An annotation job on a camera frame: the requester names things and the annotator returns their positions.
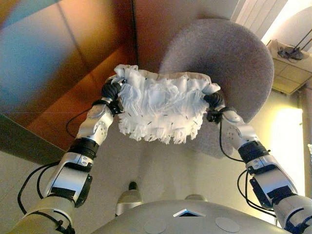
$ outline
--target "grey round cushion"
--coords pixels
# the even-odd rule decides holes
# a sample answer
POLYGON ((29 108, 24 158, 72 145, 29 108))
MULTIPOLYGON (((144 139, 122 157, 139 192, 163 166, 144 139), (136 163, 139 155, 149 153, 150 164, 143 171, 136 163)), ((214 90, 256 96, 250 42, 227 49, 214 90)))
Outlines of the grey round cushion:
MULTIPOLYGON (((274 66, 269 50, 247 28, 224 19, 199 19, 170 43, 159 73, 198 72, 220 85, 228 106, 249 122, 266 101, 274 66)), ((232 147, 222 139, 227 153, 232 147)), ((218 128, 203 121, 196 139, 186 145, 221 157, 218 128)))

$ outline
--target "robotic arm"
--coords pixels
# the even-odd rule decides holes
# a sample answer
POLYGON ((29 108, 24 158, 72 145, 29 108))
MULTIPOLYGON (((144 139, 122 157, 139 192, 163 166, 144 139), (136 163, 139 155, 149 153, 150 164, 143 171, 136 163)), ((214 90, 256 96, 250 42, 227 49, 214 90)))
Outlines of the robotic arm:
POLYGON ((273 208, 282 228, 294 234, 312 233, 312 200, 299 196, 292 179, 260 143, 253 128, 233 108, 225 107, 215 93, 205 96, 210 103, 208 121, 218 123, 232 146, 238 150, 252 176, 250 183, 260 204, 273 208))
POLYGON ((52 174, 43 199, 29 210, 10 234, 74 234, 72 211, 87 199, 93 166, 99 145, 118 114, 117 95, 124 82, 116 78, 102 88, 102 99, 93 103, 86 120, 80 125, 74 143, 52 174))
MULTIPOLYGON (((106 139, 113 115, 120 113, 116 98, 124 81, 115 78, 114 82, 103 86, 102 99, 93 103, 74 143, 52 174, 44 198, 25 214, 10 234, 75 233, 72 211, 88 196, 92 181, 89 172, 98 147, 106 139)), ((233 108, 225 106, 220 94, 204 99, 211 107, 207 119, 216 122, 238 150, 252 176, 250 183, 261 206, 273 208, 285 230, 293 234, 311 234, 312 200, 297 195, 292 180, 260 143, 253 128, 233 108)))

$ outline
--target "white wall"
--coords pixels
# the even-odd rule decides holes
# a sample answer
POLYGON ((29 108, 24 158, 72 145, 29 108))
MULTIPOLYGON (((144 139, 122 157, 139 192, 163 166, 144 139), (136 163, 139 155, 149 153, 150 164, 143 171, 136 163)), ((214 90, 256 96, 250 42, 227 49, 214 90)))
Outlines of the white wall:
MULTIPOLYGON (((281 109, 295 105, 286 96, 272 92, 264 107, 251 121, 264 146, 272 149, 272 154, 296 179, 299 188, 304 180, 300 164, 302 155, 287 155, 285 152, 298 150, 293 144, 300 136, 286 135, 289 141, 281 149, 274 148, 278 139, 272 140, 274 121, 281 109)), ((290 120, 283 126, 292 129, 296 121, 290 120)), ((17 205, 17 194, 26 178, 37 165, 7 154, 0 154, 1 191, 7 191, 0 203, 1 231, 8 231, 22 217, 17 205)), ((119 195, 127 189, 130 181, 138 182, 143 200, 151 202, 165 199, 184 199, 192 193, 202 194, 210 202, 232 207, 242 212, 273 222, 273 219, 252 210, 245 203, 236 188, 236 179, 244 170, 244 165, 227 158, 215 157, 195 152, 183 145, 164 145, 160 142, 136 142, 118 132, 117 121, 109 129, 109 134, 100 147, 91 175, 94 177, 86 203, 75 210, 74 221, 77 233, 91 233, 114 218, 115 204, 119 195)), ((249 189, 251 200, 255 200, 249 189)), ((39 198, 36 196, 35 180, 30 181, 22 200, 26 209, 39 198)))

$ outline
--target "white fluffy cloth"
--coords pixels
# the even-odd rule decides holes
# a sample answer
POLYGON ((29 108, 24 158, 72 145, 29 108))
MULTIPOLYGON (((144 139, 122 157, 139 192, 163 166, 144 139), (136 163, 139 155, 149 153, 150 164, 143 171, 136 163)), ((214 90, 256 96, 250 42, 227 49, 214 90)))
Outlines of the white fluffy cloth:
POLYGON ((169 144, 194 139, 209 107, 203 94, 220 87, 199 73, 156 74, 138 70, 138 66, 119 65, 116 78, 124 78, 119 93, 124 113, 119 114, 119 129, 135 140, 159 139, 169 144))

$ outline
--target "silver metal surface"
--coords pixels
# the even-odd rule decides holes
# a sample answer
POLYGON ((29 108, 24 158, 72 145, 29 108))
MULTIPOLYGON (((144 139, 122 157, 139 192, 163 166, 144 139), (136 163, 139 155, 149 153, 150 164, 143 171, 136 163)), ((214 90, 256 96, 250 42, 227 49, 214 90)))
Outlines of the silver metal surface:
POLYGON ((94 105, 88 112, 87 119, 80 125, 76 138, 87 138, 98 145, 106 139, 108 127, 113 122, 113 115, 105 104, 94 105))
POLYGON ((262 167, 266 167, 266 166, 269 166, 269 165, 274 165, 276 168, 278 168, 281 173, 284 175, 284 179, 283 181, 286 179, 289 181, 289 183, 291 184, 291 187, 290 189, 292 190, 293 193, 297 194, 298 191, 294 185, 294 182, 292 180, 292 178, 286 173, 286 171, 279 165, 279 163, 277 162, 277 160, 275 159, 274 156, 272 155, 264 155, 264 156, 261 156, 259 158, 256 158, 250 162, 248 162, 246 164, 246 169, 248 169, 249 167, 252 167, 254 168, 255 170, 257 169, 260 169, 262 167))
POLYGON ((77 153, 73 153, 73 152, 65 153, 62 160, 60 161, 60 163, 58 164, 58 166, 56 167, 56 169, 52 173, 52 175, 49 179, 49 182, 47 184, 47 187, 45 188, 45 190, 43 192, 43 196, 49 195, 54 182, 56 181, 57 177, 60 175, 60 172, 66 163, 73 163, 73 164, 78 164, 78 165, 86 167, 88 165, 88 163, 93 164, 93 160, 90 159, 89 157, 83 156, 81 154, 77 154, 77 153))
POLYGON ((75 191, 73 200, 76 202, 81 193, 83 185, 87 180, 87 177, 88 177, 87 172, 82 172, 72 168, 63 167, 58 177, 54 181, 51 189, 53 187, 56 187, 75 191))
POLYGON ((222 118, 222 132, 226 133, 226 138, 236 150, 248 142, 258 141, 253 127, 234 111, 223 112, 222 118))
MULTIPOLYGON (((146 234, 146 224, 152 225, 154 222, 156 223, 155 226, 158 227, 159 220, 161 220, 162 224, 163 222, 166 223, 166 228, 161 232, 162 234, 229 233, 216 224, 215 220, 220 217, 232 220, 236 223, 239 226, 238 233, 240 234, 289 234, 286 230, 248 214, 218 204, 196 200, 172 200, 145 203, 116 217, 114 220, 95 231, 94 234, 146 234), (204 216, 174 217, 174 214, 184 209, 196 211, 204 216)), ((227 228, 227 224, 230 224, 230 222, 228 221, 220 225, 223 228, 227 228)))
POLYGON ((293 193, 296 193, 296 188, 279 168, 275 168, 262 174, 256 174, 252 179, 256 179, 271 204, 272 198, 268 196, 268 193, 275 189, 288 186, 293 193))

